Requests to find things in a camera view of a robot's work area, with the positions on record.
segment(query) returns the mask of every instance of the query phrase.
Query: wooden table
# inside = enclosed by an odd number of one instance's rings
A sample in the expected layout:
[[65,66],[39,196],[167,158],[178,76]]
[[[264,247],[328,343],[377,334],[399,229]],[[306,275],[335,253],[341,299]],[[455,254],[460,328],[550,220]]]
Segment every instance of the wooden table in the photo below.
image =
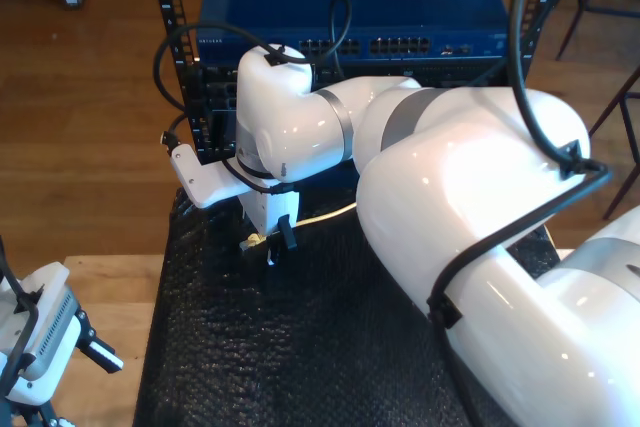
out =
[[53,397],[78,427],[131,427],[147,348],[162,255],[67,257],[68,283],[124,369],[108,375],[76,350]]

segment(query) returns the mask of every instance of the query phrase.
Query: black rack post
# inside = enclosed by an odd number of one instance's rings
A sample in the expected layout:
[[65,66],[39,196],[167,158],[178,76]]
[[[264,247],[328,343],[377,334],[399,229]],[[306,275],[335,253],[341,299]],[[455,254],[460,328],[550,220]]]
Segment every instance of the black rack post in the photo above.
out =
[[[186,23],[182,0],[158,0],[158,3],[167,34],[171,34],[178,26]],[[171,44],[171,56],[178,75],[182,100],[198,158],[202,163],[211,162],[208,126],[203,109],[202,82],[199,80],[200,68],[195,62],[191,38],[188,34],[182,35],[179,42]]]

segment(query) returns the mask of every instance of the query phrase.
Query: blue network switch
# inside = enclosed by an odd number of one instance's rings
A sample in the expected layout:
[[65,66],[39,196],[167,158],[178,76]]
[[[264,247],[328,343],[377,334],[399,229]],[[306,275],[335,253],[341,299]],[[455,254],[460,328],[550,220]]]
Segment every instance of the blue network switch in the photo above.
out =
[[[203,0],[200,20],[221,20],[305,55],[329,46],[331,0]],[[502,0],[351,0],[353,20],[339,51],[344,65],[401,61],[491,59],[505,55],[507,13]],[[344,20],[338,6],[336,34]],[[234,66],[252,46],[235,34],[197,34],[206,66]]]

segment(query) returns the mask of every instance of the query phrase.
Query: rubber mat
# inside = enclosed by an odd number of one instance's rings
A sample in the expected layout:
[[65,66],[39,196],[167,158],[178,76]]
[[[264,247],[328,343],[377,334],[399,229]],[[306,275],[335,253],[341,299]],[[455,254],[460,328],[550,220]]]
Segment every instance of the rubber mat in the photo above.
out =
[[[353,202],[353,182],[329,184],[304,191],[303,218]],[[201,211],[178,191],[135,426],[468,425],[431,324],[355,210],[296,228],[274,266],[266,242],[239,248],[251,232],[237,199]],[[533,276],[558,261],[542,228],[510,252]],[[512,426],[468,381],[486,425]]]

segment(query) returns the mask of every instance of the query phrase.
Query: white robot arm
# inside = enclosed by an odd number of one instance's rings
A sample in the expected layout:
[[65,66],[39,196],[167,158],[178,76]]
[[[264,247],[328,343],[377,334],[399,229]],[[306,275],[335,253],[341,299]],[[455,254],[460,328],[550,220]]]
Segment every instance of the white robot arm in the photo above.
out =
[[[364,233],[425,315],[457,255],[583,181],[565,179],[536,148],[510,88],[365,77],[310,93],[308,66],[272,66],[265,54],[251,50],[238,71],[236,172],[200,165],[188,145],[170,152],[189,197],[207,207],[238,195],[268,235],[283,215],[295,224],[298,194],[258,193],[238,177],[268,189],[353,157]],[[577,140],[588,156],[579,116],[527,94],[549,140]],[[518,424],[640,425],[639,229],[636,209],[537,281],[505,250],[520,232],[447,287],[459,313],[447,330],[453,348]]]
[[123,362],[100,340],[59,262],[21,281],[13,277],[0,242],[0,425],[22,416],[29,426],[72,426],[56,416],[50,400],[75,348],[108,373]]

